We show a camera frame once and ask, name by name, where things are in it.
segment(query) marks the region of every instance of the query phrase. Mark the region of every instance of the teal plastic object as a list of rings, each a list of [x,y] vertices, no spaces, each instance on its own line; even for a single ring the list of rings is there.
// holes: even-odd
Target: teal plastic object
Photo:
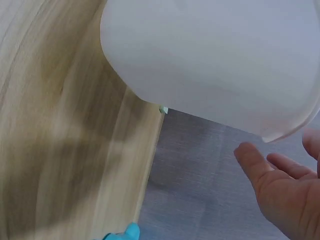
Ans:
[[[109,233],[103,240],[139,240],[140,229],[138,224],[131,223],[126,228],[124,233],[113,234]]]

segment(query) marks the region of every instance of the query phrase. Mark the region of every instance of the finger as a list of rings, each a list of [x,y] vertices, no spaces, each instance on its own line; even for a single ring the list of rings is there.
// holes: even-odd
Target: finger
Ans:
[[[306,152],[317,160],[317,176],[320,178],[320,130],[307,128],[304,130],[302,145]]]
[[[244,173],[247,175],[249,180],[251,181],[254,190],[259,192],[263,181],[260,180],[265,177],[268,178],[267,175],[272,175],[272,180],[283,179],[290,177],[281,171],[274,170],[265,158],[261,155],[261,153],[256,149],[254,145],[251,143],[242,143],[240,146],[234,151],[234,155],[242,167]]]
[[[275,165],[279,170],[286,172],[294,179],[315,179],[317,174],[306,166],[302,166],[287,156],[278,153],[269,154],[266,159]]]

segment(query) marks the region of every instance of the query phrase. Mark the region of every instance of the gray fabric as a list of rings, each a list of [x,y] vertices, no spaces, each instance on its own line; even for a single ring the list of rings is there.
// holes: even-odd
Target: gray fabric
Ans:
[[[310,125],[319,128],[320,116]],[[286,240],[259,211],[233,151],[244,141],[316,169],[301,132],[277,143],[169,110],[156,148],[139,225],[141,240]]]

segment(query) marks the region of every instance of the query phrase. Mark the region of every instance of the light wood grain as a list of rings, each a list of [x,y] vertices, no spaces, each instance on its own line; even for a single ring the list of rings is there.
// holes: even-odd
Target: light wood grain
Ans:
[[[0,0],[0,239],[137,220],[163,116],[106,61],[106,1]]]

